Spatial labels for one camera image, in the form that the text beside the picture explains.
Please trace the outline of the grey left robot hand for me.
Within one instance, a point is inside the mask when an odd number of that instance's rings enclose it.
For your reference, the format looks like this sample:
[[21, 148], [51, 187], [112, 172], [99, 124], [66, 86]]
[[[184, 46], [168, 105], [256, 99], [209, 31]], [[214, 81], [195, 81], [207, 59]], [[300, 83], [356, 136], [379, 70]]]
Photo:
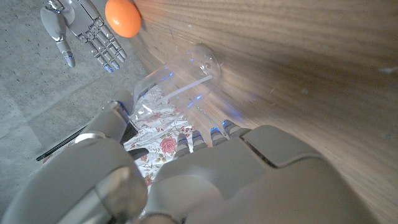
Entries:
[[3, 223], [376, 223], [366, 204], [314, 148], [273, 126], [226, 120], [200, 133], [146, 185], [121, 139], [133, 111], [121, 91], [74, 145], [33, 175]]

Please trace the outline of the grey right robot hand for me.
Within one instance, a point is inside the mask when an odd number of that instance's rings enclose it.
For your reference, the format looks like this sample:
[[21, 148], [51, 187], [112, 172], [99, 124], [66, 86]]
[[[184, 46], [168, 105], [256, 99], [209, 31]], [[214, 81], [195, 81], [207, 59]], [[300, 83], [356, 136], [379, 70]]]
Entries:
[[67, 30], [88, 46], [107, 72], [119, 70], [119, 62], [126, 61], [124, 49], [90, 0], [48, 0], [40, 10], [40, 18], [69, 67], [76, 62], [67, 42]]

